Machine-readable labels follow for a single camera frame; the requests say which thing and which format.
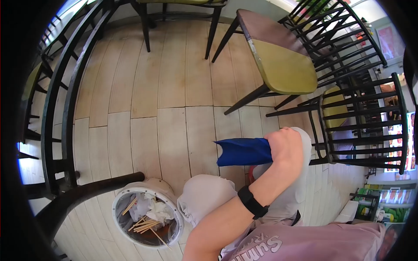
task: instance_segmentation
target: hand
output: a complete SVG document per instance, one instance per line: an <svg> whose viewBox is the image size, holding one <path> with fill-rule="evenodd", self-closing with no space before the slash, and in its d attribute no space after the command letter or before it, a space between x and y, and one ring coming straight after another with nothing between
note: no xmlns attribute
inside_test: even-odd
<svg viewBox="0 0 418 261"><path fill-rule="evenodd" d="M299 132L284 127L278 132L265 135L264 138L270 145L273 162L279 164L280 168L285 168L284 173L287 175L295 175L296 179L303 164L303 145Z"/></svg>

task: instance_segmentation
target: black watch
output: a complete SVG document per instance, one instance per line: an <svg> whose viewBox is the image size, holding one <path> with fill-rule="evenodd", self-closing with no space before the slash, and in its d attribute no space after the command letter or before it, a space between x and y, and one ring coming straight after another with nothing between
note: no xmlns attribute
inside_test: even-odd
<svg viewBox="0 0 418 261"><path fill-rule="evenodd" d="M265 207L260 205L260 203L258 203L257 200L255 200L254 195L248 189L248 186L244 186L242 187L242 189L238 191L238 197L240 198L244 206L251 213L254 214L254 217L253 217L254 220L259 219L260 217L263 217L267 213L268 207L270 207L269 205Z"/></svg>

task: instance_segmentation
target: white trash can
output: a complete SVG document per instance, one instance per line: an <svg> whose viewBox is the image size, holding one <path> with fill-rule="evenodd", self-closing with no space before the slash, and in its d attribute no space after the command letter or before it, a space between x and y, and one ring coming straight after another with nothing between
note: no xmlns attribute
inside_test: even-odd
<svg viewBox="0 0 418 261"><path fill-rule="evenodd" d="M165 202L167 206L173 211L174 219L169 225L160 228L157 232L167 245L171 245L181 237L184 229L184 220L180 211L177 209L177 197L174 196L173 189L170 185L158 178L148 178L143 182L133 182L126 185L116 196L112 205L113 220L119 231L132 243L150 249L161 249L166 246L151 233L137 233L133 230L128 231L132 227L132 218L127 212L122 215L122 212L131 203L132 194L149 193Z"/></svg>

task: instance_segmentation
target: blue cloth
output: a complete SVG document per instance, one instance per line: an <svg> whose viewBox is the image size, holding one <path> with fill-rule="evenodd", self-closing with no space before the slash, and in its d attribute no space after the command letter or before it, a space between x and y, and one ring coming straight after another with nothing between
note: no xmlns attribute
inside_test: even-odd
<svg viewBox="0 0 418 261"><path fill-rule="evenodd" d="M263 138L236 138L216 141L222 147L217 164L223 166L252 166L273 162L268 141Z"/></svg>

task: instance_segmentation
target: chopsticks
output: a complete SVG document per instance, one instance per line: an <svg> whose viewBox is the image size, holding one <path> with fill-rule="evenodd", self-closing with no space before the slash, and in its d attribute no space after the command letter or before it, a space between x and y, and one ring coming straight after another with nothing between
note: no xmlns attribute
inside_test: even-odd
<svg viewBox="0 0 418 261"><path fill-rule="evenodd" d="M131 231L133 229L133 232L143 234L146 231L151 230L166 247L172 250L171 247L169 247L167 243L165 243L164 240L162 240L162 238L152 229L152 227L158 225L160 222L154 219L149 219L145 221L145 217L146 216L143 216L142 219L135 223L130 229L128 229L128 231Z"/></svg>
<svg viewBox="0 0 418 261"><path fill-rule="evenodd" d="M135 204L135 202L136 202L136 197L132 200L132 202L126 207L126 209L123 211L123 213L122 213L122 215L125 215L127 212L128 212L128 210L133 206L133 204Z"/></svg>

